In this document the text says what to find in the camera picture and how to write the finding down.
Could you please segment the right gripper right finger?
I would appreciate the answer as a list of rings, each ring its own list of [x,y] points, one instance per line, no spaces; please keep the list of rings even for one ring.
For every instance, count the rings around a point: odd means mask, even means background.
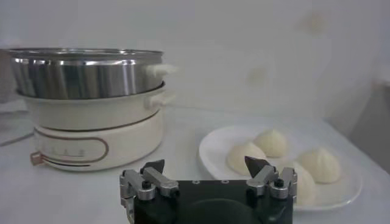
[[[279,172],[265,159],[245,156],[244,161],[252,177],[246,184],[257,197],[268,192],[272,198],[278,200],[291,197],[296,201],[298,178],[294,168],[285,167]]]

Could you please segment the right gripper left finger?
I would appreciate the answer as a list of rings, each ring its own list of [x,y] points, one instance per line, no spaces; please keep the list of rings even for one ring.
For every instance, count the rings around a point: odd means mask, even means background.
[[[129,223],[135,223],[135,199],[150,202],[157,195],[166,198],[179,196],[179,182],[163,175],[163,159],[146,163],[139,172],[123,170],[119,176],[121,205],[126,209]]]

